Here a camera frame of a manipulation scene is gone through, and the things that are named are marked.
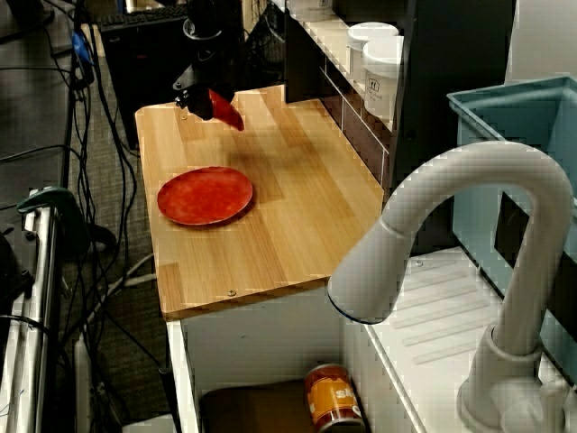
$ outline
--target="faucet base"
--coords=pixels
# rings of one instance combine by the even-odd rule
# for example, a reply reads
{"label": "faucet base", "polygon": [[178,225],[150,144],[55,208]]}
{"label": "faucet base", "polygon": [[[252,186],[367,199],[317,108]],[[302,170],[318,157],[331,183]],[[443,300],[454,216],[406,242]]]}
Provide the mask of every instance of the faucet base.
{"label": "faucet base", "polygon": [[516,401],[538,391],[541,383],[537,377],[541,344],[529,355],[510,355],[493,342],[494,328],[493,323],[483,334],[457,398],[459,416],[474,433],[502,432],[502,415]]}
{"label": "faucet base", "polygon": [[463,401],[463,388],[466,386],[468,386],[467,382],[463,384],[457,394],[457,412],[463,424],[473,433],[502,433],[503,430],[500,428],[492,428],[484,425],[469,412],[465,401]]}

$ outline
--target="can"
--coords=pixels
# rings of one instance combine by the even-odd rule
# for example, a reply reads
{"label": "can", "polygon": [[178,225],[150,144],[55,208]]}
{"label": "can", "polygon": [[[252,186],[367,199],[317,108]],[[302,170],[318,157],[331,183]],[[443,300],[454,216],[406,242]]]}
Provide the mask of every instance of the can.
{"label": "can", "polygon": [[316,433],[364,433],[366,428],[359,403],[346,369],[323,364],[305,377],[308,408]]}

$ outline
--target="white container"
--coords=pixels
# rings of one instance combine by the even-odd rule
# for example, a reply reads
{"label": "white container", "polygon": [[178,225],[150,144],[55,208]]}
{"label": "white container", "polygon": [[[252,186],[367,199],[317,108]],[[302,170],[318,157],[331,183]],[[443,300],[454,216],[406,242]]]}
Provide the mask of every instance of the white container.
{"label": "white container", "polygon": [[349,72],[353,80],[364,84],[365,68],[362,64],[362,49],[368,41],[397,36],[398,29],[385,23],[360,23],[347,31],[349,47]]}
{"label": "white container", "polygon": [[392,121],[395,114],[403,39],[402,36],[392,36],[369,41],[362,49],[363,64],[367,70],[364,107],[387,122]]}
{"label": "white container", "polygon": [[333,0],[288,0],[287,8],[293,19],[314,23],[333,15]]}

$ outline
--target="red plate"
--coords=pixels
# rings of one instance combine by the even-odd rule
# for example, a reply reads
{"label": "red plate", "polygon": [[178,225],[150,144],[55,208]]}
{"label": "red plate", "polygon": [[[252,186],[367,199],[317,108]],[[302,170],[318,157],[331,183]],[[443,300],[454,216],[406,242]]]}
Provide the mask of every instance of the red plate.
{"label": "red plate", "polygon": [[162,215],[179,224],[213,224],[233,217],[252,198],[252,184],[241,172],[205,167],[169,180],[160,189],[157,204]]}

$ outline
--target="blue bin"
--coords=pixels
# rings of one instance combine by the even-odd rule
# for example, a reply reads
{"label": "blue bin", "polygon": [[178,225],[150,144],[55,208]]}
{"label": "blue bin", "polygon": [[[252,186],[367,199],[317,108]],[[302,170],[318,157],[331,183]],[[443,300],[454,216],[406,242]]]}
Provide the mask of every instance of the blue bin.
{"label": "blue bin", "polygon": [[[459,116],[457,145],[488,140],[533,146],[563,167],[577,194],[577,81],[571,77],[480,88],[448,95]],[[527,213],[528,195],[509,185],[468,189],[455,196],[453,232],[504,293],[512,269],[494,248],[503,193]],[[577,262],[577,224],[573,220],[564,251]],[[545,348],[577,382],[577,344],[547,311],[541,333]]]}

